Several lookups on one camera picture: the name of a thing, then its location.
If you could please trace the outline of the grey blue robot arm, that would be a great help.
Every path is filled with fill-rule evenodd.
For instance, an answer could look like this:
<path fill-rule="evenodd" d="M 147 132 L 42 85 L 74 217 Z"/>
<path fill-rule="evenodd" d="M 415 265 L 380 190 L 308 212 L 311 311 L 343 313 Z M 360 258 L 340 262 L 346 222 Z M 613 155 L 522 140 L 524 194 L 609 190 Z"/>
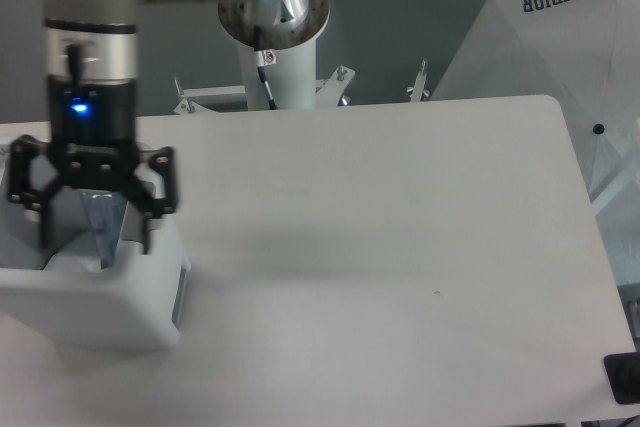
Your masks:
<path fill-rule="evenodd" d="M 50 138 L 11 143 L 7 187 L 8 201 L 38 222 L 41 248 L 65 188 L 123 195 L 140 214 L 144 247 L 153 223 L 178 207 L 174 150 L 143 150 L 136 139 L 136 10 L 145 1 L 43 0 Z"/>

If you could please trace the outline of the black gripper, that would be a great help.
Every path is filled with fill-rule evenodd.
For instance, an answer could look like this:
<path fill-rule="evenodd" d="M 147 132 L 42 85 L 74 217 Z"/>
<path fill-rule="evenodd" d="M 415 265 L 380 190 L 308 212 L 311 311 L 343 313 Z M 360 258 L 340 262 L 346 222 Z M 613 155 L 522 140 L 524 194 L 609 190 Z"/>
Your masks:
<path fill-rule="evenodd" d="M 153 233 L 179 206 L 176 151 L 136 145 L 137 82 L 82 83 L 46 78 L 50 144 L 22 135 L 9 147 L 7 200 L 39 220 L 39 244 L 53 239 L 53 199 L 64 186 L 122 192 L 127 201 L 122 239 L 135 241 L 143 255 L 153 250 Z M 56 174 L 43 188 L 31 183 L 31 163 L 49 159 Z"/>

